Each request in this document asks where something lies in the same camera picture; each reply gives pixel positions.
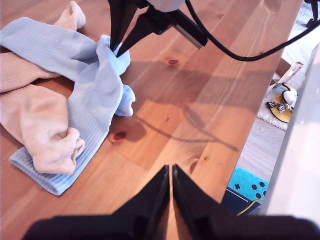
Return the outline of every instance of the blue mat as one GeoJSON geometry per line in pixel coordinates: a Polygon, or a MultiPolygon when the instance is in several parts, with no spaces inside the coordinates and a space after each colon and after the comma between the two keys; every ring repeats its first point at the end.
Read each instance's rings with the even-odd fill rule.
{"type": "Polygon", "coordinates": [[[268,186],[269,183],[267,181],[243,168],[236,168],[234,170],[228,185],[229,188],[251,201],[256,199],[263,200],[268,186]]]}

